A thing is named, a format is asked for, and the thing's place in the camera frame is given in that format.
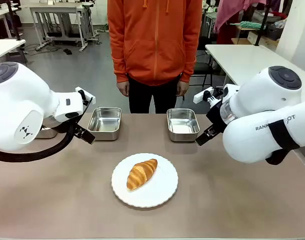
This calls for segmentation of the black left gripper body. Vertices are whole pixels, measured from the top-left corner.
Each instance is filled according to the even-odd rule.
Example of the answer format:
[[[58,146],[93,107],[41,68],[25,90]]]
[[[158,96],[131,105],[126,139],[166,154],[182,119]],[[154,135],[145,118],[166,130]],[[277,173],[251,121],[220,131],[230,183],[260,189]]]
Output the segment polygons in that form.
[[[68,125],[73,128],[73,134],[75,137],[82,137],[86,131],[82,126],[79,125],[79,121],[82,119],[83,115],[79,115],[69,119]]]

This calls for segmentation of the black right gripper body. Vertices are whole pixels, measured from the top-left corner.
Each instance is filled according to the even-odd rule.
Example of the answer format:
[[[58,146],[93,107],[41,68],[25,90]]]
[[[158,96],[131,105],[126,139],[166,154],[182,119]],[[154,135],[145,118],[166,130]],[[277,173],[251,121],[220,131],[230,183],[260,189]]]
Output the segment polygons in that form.
[[[206,117],[212,123],[212,125],[205,130],[207,134],[223,133],[224,130],[226,129],[227,124],[223,121],[220,114],[221,106],[222,106],[222,100],[219,99],[216,103],[212,102],[210,104],[210,110],[206,114]]]

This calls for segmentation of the rectangular steel container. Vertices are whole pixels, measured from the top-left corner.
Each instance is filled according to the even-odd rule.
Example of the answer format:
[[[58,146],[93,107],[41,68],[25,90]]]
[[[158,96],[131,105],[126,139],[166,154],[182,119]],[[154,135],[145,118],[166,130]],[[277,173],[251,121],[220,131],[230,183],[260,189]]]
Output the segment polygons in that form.
[[[97,107],[93,110],[87,130],[95,141],[115,141],[120,134],[122,109],[119,107]]]
[[[58,132],[50,127],[41,126],[40,131],[36,135],[36,139],[52,139],[54,138]]]
[[[173,142],[194,142],[200,132],[195,112],[189,108],[171,108],[166,113],[168,135]]]

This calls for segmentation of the golden croissant bread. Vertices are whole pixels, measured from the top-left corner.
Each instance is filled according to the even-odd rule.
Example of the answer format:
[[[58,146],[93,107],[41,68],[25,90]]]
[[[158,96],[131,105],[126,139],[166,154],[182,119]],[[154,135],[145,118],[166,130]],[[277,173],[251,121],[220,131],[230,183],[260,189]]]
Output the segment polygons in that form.
[[[127,189],[133,191],[147,183],[156,172],[157,166],[158,161],[154,158],[136,163],[127,177]]]

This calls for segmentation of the person's left hand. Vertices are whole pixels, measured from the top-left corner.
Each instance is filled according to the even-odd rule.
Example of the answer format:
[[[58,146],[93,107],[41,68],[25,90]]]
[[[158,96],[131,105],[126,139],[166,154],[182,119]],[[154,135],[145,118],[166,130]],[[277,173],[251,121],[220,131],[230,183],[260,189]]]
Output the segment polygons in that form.
[[[183,81],[179,81],[177,83],[177,92],[176,92],[176,96],[177,97],[184,97],[186,92],[189,89],[189,83],[188,82],[183,82]]]

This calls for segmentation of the person's right hand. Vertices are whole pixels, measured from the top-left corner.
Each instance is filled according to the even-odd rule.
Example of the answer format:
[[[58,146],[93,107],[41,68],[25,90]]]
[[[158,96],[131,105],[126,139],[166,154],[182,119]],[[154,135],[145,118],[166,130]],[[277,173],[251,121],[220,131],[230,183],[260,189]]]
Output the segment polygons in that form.
[[[125,97],[129,96],[129,90],[130,90],[129,81],[117,82],[116,86],[123,96]]]

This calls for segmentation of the black folding chair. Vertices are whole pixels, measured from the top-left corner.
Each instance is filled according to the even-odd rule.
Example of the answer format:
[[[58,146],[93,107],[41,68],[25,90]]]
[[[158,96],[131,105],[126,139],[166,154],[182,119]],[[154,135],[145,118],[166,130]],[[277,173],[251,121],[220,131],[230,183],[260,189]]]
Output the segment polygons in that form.
[[[206,85],[212,87],[213,86],[213,57],[208,53],[208,50],[206,49],[206,45],[211,45],[212,41],[207,38],[206,36],[199,36],[198,38],[198,46],[197,46],[197,51],[202,52],[200,54],[197,54],[196,57],[201,57],[201,56],[208,56],[208,62],[203,61],[203,62],[196,62],[195,67],[194,67],[194,72],[192,77],[201,77],[203,76],[203,82],[200,84],[189,84],[191,87],[202,87],[204,88]]]

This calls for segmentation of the white scalloped plate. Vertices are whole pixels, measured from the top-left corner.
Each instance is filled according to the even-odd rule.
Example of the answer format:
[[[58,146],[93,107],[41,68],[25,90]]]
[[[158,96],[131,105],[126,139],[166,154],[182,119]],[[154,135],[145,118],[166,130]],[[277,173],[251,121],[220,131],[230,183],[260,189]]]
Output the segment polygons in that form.
[[[132,167],[150,159],[157,160],[155,173],[144,185],[134,190],[127,188]],[[125,204],[135,208],[153,208],[167,202],[178,188],[179,177],[174,165],[166,158],[153,153],[137,153],[124,158],[111,175],[114,194]]]

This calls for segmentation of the white work table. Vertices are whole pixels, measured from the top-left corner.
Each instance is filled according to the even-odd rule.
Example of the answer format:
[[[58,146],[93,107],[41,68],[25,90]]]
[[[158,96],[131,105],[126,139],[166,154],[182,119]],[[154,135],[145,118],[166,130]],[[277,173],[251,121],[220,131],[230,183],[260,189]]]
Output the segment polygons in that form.
[[[0,57],[25,44],[26,40],[0,39]]]
[[[298,74],[305,90],[305,71],[264,46],[207,44],[205,48],[237,85],[244,84],[264,68],[284,66]]]

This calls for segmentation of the black trousers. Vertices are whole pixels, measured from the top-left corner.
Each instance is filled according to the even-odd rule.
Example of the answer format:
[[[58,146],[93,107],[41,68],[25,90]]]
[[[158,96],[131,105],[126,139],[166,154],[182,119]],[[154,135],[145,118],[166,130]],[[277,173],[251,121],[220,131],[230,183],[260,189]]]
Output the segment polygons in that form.
[[[129,109],[131,114],[148,114],[153,98],[155,113],[165,114],[177,101],[179,77],[161,85],[149,86],[129,78]]]

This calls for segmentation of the green fluffy cloth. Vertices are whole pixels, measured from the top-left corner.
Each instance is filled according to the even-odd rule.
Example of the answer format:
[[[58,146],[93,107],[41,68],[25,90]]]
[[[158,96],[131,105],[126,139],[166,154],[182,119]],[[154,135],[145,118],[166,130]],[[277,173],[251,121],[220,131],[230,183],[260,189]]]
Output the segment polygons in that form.
[[[257,23],[257,22],[252,22],[252,21],[241,21],[238,23],[231,23],[230,25],[232,26],[238,26],[241,29],[260,29],[261,28],[261,24]]]

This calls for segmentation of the orange zip hoodie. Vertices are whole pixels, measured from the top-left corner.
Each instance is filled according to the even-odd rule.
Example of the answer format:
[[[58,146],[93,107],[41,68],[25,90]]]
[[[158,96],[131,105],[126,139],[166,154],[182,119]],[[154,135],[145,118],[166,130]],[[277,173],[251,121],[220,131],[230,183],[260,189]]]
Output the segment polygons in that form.
[[[158,86],[194,72],[202,0],[108,0],[111,57],[118,83]]]

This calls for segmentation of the grey storage crate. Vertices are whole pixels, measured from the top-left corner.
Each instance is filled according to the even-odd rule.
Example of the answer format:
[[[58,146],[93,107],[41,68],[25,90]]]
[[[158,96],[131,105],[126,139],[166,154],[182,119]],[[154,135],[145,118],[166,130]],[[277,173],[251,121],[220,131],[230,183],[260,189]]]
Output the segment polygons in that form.
[[[267,38],[276,41],[277,39],[281,38],[283,30],[284,30],[283,28],[278,28],[273,24],[270,24],[266,27],[265,35]]]

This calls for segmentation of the black stand pole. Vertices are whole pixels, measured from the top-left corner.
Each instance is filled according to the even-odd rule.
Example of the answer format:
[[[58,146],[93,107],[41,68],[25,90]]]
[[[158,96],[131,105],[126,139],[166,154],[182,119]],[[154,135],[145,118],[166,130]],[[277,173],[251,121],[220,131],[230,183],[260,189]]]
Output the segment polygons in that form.
[[[7,7],[8,7],[8,13],[9,13],[10,23],[11,23],[13,33],[16,37],[16,40],[19,41],[21,38],[20,38],[20,35],[19,35],[19,32],[18,32],[18,29],[16,27],[16,24],[15,24],[14,12],[12,10],[11,1],[10,0],[5,0],[5,3],[7,4]]]
[[[265,11],[264,11],[263,20],[262,20],[260,29],[258,31],[257,38],[256,38],[254,46],[259,46],[260,39],[263,35],[264,28],[266,26],[266,21],[267,21],[267,18],[268,18],[268,13],[270,11],[270,7],[271,7],[271,0],[266,0],[266,7],[265,7]]]

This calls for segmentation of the pink hanging cloth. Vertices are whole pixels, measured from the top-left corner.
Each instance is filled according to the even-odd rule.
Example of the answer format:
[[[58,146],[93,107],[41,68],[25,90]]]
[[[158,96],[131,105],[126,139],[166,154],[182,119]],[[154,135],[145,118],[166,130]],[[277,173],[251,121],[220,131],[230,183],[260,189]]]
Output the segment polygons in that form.
[[[261,3],[265,5],[266,2],[267,0],[220,0],[214,32],[218,33],[223,24],[236,13],[247,10],[253,4]]]

